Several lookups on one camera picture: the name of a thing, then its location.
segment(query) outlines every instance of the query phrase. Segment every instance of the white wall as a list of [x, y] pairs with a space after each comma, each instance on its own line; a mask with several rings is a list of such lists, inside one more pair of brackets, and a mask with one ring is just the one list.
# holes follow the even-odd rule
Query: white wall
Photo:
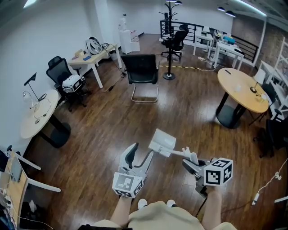
[[53, 88], [45, 73], [48, 61], [57, 55], [73, 57], [90, 35], [82, 0], [36, 3], [0, 28], [0, 146], [12, 144], [24, 153], [29, 140], [21, 139], [19, 132], [29, 105], [22, 93], [30, 91], [24, 82], [37, 72], [31, 82], [35, 93], [40, 96]]
[[[173, 11], [177, 22], [188, 22], [208, 26], [225, 32], [231, 32], [233, 18], [217, 10], [213, 0], [182, 0], [183, 5], [176, 6]], [[107, 0], [113, 26], [114, 42], [119, 42], [118, 23], [123, 14], [127, 14], [126, 22], [129, 30], [137, 30], [138, 34], [160, 34], [160, 20], [168, 12], [165, 0]]]

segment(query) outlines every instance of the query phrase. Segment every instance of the black railing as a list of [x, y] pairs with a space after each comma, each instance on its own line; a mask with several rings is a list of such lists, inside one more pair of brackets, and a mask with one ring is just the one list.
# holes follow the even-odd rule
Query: black railing
[[[179, 25], [187, 25], [189, 29], [189, 33], [186, 36], [185, 40], [187, 41], [192, 41], [195, 43], [195, 31], [198, 28], [201, 28], [203, 30], [204, 26], [201, 25], [196, 25], [192, 23], [186, 23], [186, 22], [172, 22], [172, 29], [173, 31], [179, 31]], [[168, 38], [169, 37], [169, 31], [168, 31], [168, 21], [167, 20], [161, 20], [160, 21], [160, 31], [161, 31], [161, 38]], [[210, 33], [212, 36], [214, 34], [215, 29], [210, 28]], [[255, 60], [256, 53], [258, 51], [258, 46], [242, 39], [239, 37], [236, 37], [232, 35], [232, 37], [235, 39], [235, 43], [239, 46], [239, 48], [242, 50], [242, 52], [245, 54], [245, 59], [251, 61], [252, 63]], [[200, 44], [207, 44], [207, 40], [202, 40], [200, 41]]]

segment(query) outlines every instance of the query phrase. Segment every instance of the black table base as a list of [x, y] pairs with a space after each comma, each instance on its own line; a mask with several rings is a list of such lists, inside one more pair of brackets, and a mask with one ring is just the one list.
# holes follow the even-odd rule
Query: black table base
[[71, 127], [67, 123], [61, 123], [54, 115], [50, 117], [49, 122], [55, 127], [51, 136], [47, 137], [42, 131], [39, 132], [39, 135], [54, 148], [60, 148], [68, 141]]
[[216, 109], [216, 117], [226, 128], [237, 128], [240, 125], [240, 117], [245, 112], [246, 108], [242, 105], [238, 104], [236, 108], [232, 108], [231, 106], [224, 105], [228, 98], [228, 93], [225, 93], [220, 105]]

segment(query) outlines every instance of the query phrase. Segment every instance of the black desk lamp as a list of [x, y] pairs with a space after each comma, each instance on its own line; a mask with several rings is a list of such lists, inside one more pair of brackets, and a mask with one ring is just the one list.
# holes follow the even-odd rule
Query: black desk lamp
[[36, 96], [35, 92], [33, 91], [31, 85], [29, 84], [30, 81], [35, 81], [35, 79], [36, 79], [36, 74], [37, 74], [37, 72], [36, 72], [35, 74], [33, 74], [33, 76], [32, 76], [31, 78], [29, 78], [27, 82], [24, 83], [24, 86], [26, 86], [26, 85], [28, 84], [28, 85], [30, 86], [32, 92], [34, 93], [35, 97], [36, 97], [37, 100], [40, 102], [40, 101], [42, 101], [42, 100], [47, 96], [47, 94], [44, 93], [40, 98], [38, 98], [38, 97]]

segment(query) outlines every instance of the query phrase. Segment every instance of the black chair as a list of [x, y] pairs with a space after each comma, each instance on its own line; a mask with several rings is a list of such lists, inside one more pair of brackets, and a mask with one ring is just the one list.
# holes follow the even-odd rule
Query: black chair
[[84, 87], [83, 82], [82, 86], [73, 93], [66, 93], [62, 88], [63, 81], [72, 75], [68, 68], [66, 59], [56, 56], [48, 62], [48, 66], [49, 69], [46, 71], [46, 74], [55, 82], [54, 87], [58, 90], [60, 95], [67, 99], [70, 103], [69, 111], [72, 111], [72, 105], [76, 100], [79, 101], [80, 104], [82, 104], [84, 107], [86, 107], [86, 104], [83, 103], [83, 96], [91, 93], [89, 91], [84, 92], [82, 90]]
[[[263, 84], [262, 89], [264, 90], [264, 92], [268, 95], [268, 97], [270, 98], [269, 102], [269, 108], [271, 105], [274, 104], [274, 102], [276, 101], [276, 96], [277, 93], [275, 92], [273, 86], [271, 84]], [[262, 118], [267, 114], [267, 111], [265, 113], [260, 114], [256, 119], [254, 119], [249, 125], [252, 125], [255, 121], [257, 121], [259, 118], [259, 122], [261, 122]]]
[[[137, 54], [121, 56], [128, 74], [129, 84], [134, 84], [131, 100], [138, 103], [155, 103], [158, 100], [158, 69], [155, 54]], [[157, 97], [154, 101], [137, 101], [133, 99], [136, 84], [157, 83]]]
[[261, 128], [257, 137], [253, 138], [253, 141], [261, 141], [264, 144], [264, 151], [260, 155], [262, 158], [267, 154], [268, 150], [271, 151], [270, 156], [274, 156], [274, 147], [279, 150], [287, 146], [288, 143], [288, 117], [284, 120], [278, 118], [282, 113], [275, 109], [276, 116], [274, 119], [268, 119], [266, 121], [266, 130]]
[[171, 47], [172, 52], [169, 53], [169, 51], [165, 51], [165, 52], [162, 52], [161, 55], [163, 55], [164, 53], [167, 53], [168, 54], [167, 59], [169, 59], [169, 56], [174, 54], [179, 58], [179, 61], [180, 61], [182, 53], [178, 51], [183, 49], [183, 46], [184, 46], [183, 41], [185, 37], [188, 35], [188, 33], [189, 33], [189, 29], [186, 28], [185, 30], [177, 31], [174, 37], [162, 41], [162, 45], [166, 46], [166, 48]]

